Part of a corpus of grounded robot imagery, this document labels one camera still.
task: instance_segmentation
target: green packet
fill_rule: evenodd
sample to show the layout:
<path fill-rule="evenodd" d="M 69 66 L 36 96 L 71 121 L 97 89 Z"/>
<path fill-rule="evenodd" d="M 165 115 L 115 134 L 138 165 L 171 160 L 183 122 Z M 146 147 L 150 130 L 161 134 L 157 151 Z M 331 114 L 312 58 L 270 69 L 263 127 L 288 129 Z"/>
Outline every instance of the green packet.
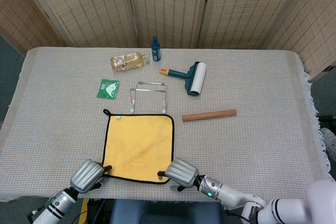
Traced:
<path fill-rule="evenodd" d="M 118 93 L 120 81 L 102 79 L 97 98 L 115 99 Z"/>

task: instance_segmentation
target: blue spray bottle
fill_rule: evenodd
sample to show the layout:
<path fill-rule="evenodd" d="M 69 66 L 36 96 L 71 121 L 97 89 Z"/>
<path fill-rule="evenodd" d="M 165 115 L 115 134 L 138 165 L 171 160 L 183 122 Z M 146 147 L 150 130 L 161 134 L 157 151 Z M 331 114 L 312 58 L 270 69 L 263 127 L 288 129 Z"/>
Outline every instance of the blue spray bottle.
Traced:
<path fill-rule="evenodd" d="M 158 38 L 155 36 L 153 37 L 152 43 L 152 57 L 154 61 L 161 60 L 161 53 L 160 53 L 160 44 L 158 42 Z"/>

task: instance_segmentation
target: lint roller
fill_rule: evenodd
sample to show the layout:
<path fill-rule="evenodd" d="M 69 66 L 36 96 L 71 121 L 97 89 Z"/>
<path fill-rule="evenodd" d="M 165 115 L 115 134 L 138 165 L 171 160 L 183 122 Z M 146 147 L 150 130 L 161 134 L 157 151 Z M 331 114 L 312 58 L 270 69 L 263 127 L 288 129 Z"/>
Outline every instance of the lint roller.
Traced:
<path fill-rule="evenodd" d="M 189 68 L 187 73 L 178 72 L 172 69 L 161 68 L 160 73 L 165 76 L 174 76 L 185 79 L 185 89 L 188 95 L 197 96 L 201 93 L 204 77 L 206 72 L 206 64 L 203 62 L 195 62 Z"/>

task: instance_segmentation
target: blue chair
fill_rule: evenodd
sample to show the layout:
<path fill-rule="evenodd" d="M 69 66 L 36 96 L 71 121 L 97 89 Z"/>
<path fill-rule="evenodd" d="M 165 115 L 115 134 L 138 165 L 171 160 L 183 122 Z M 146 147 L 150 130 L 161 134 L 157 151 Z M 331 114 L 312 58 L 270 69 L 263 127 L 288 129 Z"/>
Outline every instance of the blue chair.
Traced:
<path fill-rule="evenodd" d="M 167 202 L 116 199 L 110 224 L 222 224 L 218 202 Z"/>

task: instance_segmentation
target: lint roller handle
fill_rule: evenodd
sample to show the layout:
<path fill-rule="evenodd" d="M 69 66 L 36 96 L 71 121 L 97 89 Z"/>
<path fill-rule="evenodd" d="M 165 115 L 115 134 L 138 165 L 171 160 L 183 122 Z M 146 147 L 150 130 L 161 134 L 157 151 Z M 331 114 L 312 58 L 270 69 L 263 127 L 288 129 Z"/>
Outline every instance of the lint roller handle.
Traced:
<path fill-rule="evenodd" d="M 182 79 L 190 78 L 189 74 L 178 72 L 178 71 L 171 70 L 171 69 L 168 69 L 168 68 L 161 68 L 160 73 L 165 75 L 165 76 L 173 76 L 173 77 L 178 77 L 178 78 L 182 78 Z"/>
<path fill-rule="evenodd" d="M 207 113 L 200 113 L 200 114 L 183 115 L 182 121 L 189 122 L 189 121 L 211 119 L 211 118 L 223 118 L 225 116 L 233 116 L 236 114 L 237 114 L 237 110 L 221 110 L 221 111 L 207 112 Z"/>

